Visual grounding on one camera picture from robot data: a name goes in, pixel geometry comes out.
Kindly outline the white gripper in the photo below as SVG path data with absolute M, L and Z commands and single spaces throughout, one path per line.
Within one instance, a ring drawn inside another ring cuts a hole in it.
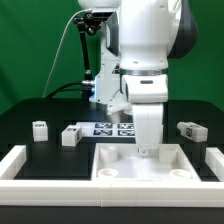
M 133 123 L 135 141 L 138 154 L 149 156 L 149 150 L 156 150 L 159 146 L 162 121 L 163 104 L 133 105 Z

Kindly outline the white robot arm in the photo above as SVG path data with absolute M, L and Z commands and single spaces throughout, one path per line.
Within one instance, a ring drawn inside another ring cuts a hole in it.
M 114 123 L 123 113 L 130 115 L 138 153 L 156 153 L 168 101 L 168 60 L 184 57 L 197 41 L 189 0 L 78 3 L 87 11 L 85 31 L 102 32 L 101 68 L 90 101 Z

